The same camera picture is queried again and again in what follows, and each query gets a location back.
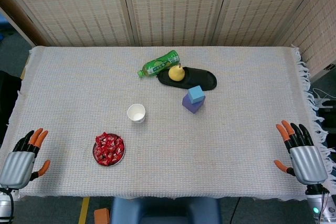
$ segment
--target pear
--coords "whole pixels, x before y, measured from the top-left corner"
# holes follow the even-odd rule
[[[168,75],[173,81],[182,81],[184,78],[184,69],[181,67],[181,64],[174,66],[169,69]]]

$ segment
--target floor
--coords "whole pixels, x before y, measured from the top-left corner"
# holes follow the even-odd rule
[[[0,70],[20,76],[27,60],[30,46],[13,30],[0,31],[5,35],[0,42]],[[336,69],[312,86],[336,95]],[[95,209],[110,207],[111,198],[91,197],[86,223],[94,223]],[[219,200],[223,223],[229,223],[238,198]],[[15,207],[14,223],[78,223],[82,198],[80,197],[25,197]],[[241,198],[232,223],[314,223],[306,201],[254,200]]]

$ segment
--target red candy wrapper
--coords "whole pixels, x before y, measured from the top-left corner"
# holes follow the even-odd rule
[[[114,165],[119,162],[124,155],[125,144],[123,139],[115,134],[104,132],[96,137],[93,146],[93,157],[100,165]]]

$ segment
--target robotic hand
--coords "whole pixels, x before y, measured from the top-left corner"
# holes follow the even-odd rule
[[[38,172],[33,172],[35,158],[48,131],[40,128],[30,131],[15,145],[6,158],[0,173],[0,223],[11,223],[14,212],[14,201],[20,199],[19,189],[29,181],[42,176],[49,168],[50,160],[46,160]]]
[[[316,223],[336,223],[336,206],[329,191],[322,186],[328,178],[319,150],[314,146],[308,130],[286,121],[277,124],[293,165],[286,167],[279,160],[275,165],[307,186],[306,195]]]

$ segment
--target yellow floor tape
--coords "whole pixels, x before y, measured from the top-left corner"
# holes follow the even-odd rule
[[[88,213],[88,208],[89,208],[89,201],[90,201],[90,197],[83,198],[82,209],[80,210],[78,224],[85,224],[86,214]]]

